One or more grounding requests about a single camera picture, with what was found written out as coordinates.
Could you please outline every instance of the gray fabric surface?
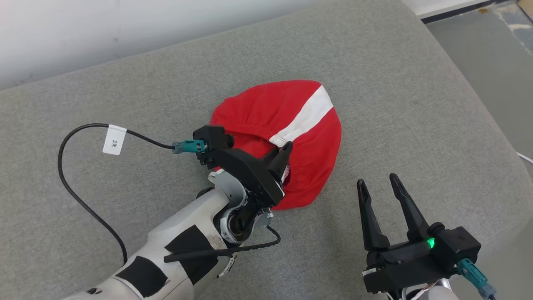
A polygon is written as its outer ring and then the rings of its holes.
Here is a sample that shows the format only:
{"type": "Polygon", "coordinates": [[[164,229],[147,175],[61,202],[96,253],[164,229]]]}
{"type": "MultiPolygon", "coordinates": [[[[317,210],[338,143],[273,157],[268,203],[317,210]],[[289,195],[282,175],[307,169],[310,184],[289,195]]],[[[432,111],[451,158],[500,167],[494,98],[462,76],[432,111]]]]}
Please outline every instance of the gray fabric surface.
{"type": "MultiPolygon", "coordinates": [[[[422,23],[400,1],[343,1],[0,92],[0,298],[61,298],[121,265],[116,241],[59,181],[70,130],[105,122],[170,143],[225,97],[291,79],[329,92],[343,125],[336,168],[312,205],[276,213],[281,244],[239,255],[201,299],[377,298],[360,273],[358,178],[392,243],[407,228],[390,172],[428,222],[476,236],[482,258],[529,219],[522,162],[422,23]]],[[[209,184],[207,170],[132,136],[120,156],[103,154],[105,132],[72,138],[65,174],[131,254],[209,184]]]]}

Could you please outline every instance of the black baseboard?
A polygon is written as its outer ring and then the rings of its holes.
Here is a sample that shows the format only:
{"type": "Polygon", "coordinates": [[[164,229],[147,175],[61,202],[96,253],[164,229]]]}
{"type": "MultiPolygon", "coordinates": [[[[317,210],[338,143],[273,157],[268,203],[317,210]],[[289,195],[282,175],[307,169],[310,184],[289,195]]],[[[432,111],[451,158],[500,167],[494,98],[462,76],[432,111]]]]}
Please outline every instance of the black baseboard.
{"type": "Polygon", "coordinates": [[[490,4],[502,3],[502,2],[506,2],[506,1],[510,1],[510,0],[489,0],[489,1],[478,3],[478,4],[470,5],[470,6],[467,6],[467,7],[463,7],[462,9],[456,9],[456,10],[453,10],[453,11],[449,11],[449,12],[445,12],[445,13],[441,13],[441,14],[437,14],[437,15],[432,15],[431,17],[427,17],[427,18],[421,19],[421,21],[422,21],[422,23],[427,24],[427,23],[439,21],[439,20],[442,20],[442,19],[447,19],[447,18],[453,17],[453,16],[458,15],[458,14],[462,14],[462,13],[465,13],[465,12],[477,10],[477,9],[480,9],[482,7],[485,7],[485,6],[489,6],[490,4]]]}

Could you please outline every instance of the red cap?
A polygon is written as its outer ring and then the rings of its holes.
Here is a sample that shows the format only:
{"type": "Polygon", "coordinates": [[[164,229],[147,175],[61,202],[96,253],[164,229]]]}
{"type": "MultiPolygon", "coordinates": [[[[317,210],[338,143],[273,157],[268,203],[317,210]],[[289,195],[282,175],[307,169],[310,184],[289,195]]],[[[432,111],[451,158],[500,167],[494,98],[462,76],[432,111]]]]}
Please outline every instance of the red cap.
{"type": "Polygon", "coordinates": [[[224,126],[240,148],[256,158],[293,142],[285,197],[273,209],[310,204],[333,171],[341,123],[324,87],[293,80],[254,86],[230,97],[213,112],[211,125],[224,126]]]}

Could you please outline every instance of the red fabric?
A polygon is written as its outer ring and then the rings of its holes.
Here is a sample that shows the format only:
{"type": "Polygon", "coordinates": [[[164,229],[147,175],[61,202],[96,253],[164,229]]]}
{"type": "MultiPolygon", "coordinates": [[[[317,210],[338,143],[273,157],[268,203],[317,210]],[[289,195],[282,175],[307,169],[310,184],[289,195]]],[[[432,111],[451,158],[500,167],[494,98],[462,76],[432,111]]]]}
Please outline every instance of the red fabric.
{"type": "MultiPolygon", "coordinates": [[[[291,124],[320,87],[319,82],[304,80],[254,86],[221,103],[211,125],[224,126],[235,138],[234,148],[261,158],[276,147],[269,139],[291,124]]],[[[293,140],[285,197],[273,209],[306,206],[317,197],[335,165],[341,131],[337,112],[331,108],[313,128],[293,140]]]]}

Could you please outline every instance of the black tape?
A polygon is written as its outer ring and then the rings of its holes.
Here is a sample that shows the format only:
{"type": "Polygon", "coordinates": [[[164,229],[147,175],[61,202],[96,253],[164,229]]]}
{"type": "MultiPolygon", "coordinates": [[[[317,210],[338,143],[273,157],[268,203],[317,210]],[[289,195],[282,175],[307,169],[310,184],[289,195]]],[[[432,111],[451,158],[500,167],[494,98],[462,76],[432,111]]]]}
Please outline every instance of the black tape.
{"type": "Polygon", "coordinates": [[[115,276],[131,283],[144,298],[161,290],[168,279],[156,264],[142,256],[135,257],[131,265],[115,276]]]}
{"type": "MultiPolygon", "coordinates": [[[[202,250],[213,250],[204,234],[193,225],[180,233],[165,249],[173,254],[189,253],[202,250]]],[[[181,260],[181,266],[193,285],[200,281],[219,262],[216,256],[181,260]]]]}

